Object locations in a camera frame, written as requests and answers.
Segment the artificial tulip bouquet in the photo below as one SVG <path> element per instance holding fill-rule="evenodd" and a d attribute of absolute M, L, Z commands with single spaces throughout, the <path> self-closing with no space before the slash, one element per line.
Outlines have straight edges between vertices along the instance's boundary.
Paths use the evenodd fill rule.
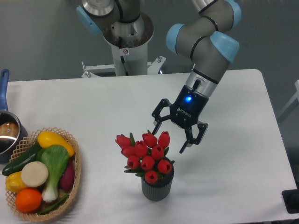
<path fill-rule="evenodd" d="M 128 158 L 124 172 L 134 173 L 148 184 L 156 184 L 173 169 L 174 161 L 166 157 L 170 143 L 169 133 L 162 132 L 157 139 L 148 131 L 142 138 L 143 140 L 135 142 L 130 133 L 129 137 L 117 135 L 115 142 L 121 147 L 121 154 Z"/>

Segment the wicker basket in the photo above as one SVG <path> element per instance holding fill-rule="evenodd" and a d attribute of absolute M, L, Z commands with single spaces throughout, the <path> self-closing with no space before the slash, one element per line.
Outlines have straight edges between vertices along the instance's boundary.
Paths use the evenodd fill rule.
<path fill-rule="evenodd" d="M 19 218 L 22 218 L 24 221 L 31 221 L 31 222 L 42 222 L 46 220 L 53 219 L 63 213 L 74 201 L 76 194 L 78 192 L 79 183 L 80 183 L 80 175 L 81 175 L 81 156 L 80 151 L 78 147 L 78 143 L 74 139 L 74 137 L 66 132 L 65 130 L 58 129 L 56 127 L 54 128 L 43 128 L 42 130 L 37 130 L 36 132 L 31 133 L 28 137 L 23 138 L 23 140 L 20 141 L 20 143 L 16 146 L 13 154 L 11 155 L 10 162 L 16 159 L 19 155 L 24 153 L 26 150 L 28 150 L 34 143 L 37 141 L 37 136 L 43 132 L 43 131 L 51 131 L 57 134 L 60 134 L 64 139 L 66 139 L 71 145 L 73 146 L 75 150 L 75 155 L 73 159 L 73 165 L 75 169 L 75 182 L 73 185 L 73 188 L 70 191 L 65 190 L 59 190 L 59 196 L 58 198 L 61 198 L 64 194 L 69 193 L 70 196 L 67 198 L 64 204 L 60 205 L 56 210 L 50 212 L 46 215 L 38 215 L 36 213 L 22 213 L 16 209 L 15 206 L 15 197 L 16 193 L 13 193 L 9 190 L 6 191 L 6 200 L 7 204 L 11 208 L 11 210 L 14 212 L 16 216 Z M 42 207 L 46 207 L 49 204 L 42 203 Z"/>

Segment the bok choy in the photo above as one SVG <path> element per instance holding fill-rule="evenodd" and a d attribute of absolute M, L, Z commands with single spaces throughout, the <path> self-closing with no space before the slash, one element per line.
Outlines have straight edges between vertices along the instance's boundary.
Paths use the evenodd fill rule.
<path fill-rule="evenodd" d="M 49 176 L 42 192 L 45 202 L 52 202 L 58 198 L 58 183 L 69 161 L 65 147 L 53 145 L 48 147 L 41 156 L 41 162 L 49 171 Z"/>

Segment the white radish slice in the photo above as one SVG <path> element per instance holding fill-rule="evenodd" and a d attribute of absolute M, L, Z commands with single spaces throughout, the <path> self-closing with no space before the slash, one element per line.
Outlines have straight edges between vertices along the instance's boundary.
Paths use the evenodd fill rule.
<path fill-rule="evenodd" d="M 42 162 L 30 162 L 21 172 L 21 179 L 28 187 L 38 187 L 46 182 L 49 172 L 45 164 Z"/>

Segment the gray wall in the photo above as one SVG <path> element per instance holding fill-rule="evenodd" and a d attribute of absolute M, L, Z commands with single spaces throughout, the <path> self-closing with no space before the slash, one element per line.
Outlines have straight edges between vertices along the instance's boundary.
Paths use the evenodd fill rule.
<path fill-rule="evenodd" d="M 299 1 L 237 0 L 240 24 L 228 35 L 240 43 L 229 69 L 260 70 L 277 114 L 295 93 L 299 79 Z M 9 68 L 11 81 L 79 78 L 85 65 L 112 64 L 102 36 L 88 33 L 76 16 L 79 0 L 0 1 L 0 68 Z M 189 72 L 192 64 L 165 45 L 168 29 L 198 18 L 191 0 L 142 0 L 155 33 L 149 43 L 149 60 L 167 58 L 166 73 Z M 299 164 L 299 107 L 280 125 L 292 162 Z"/>

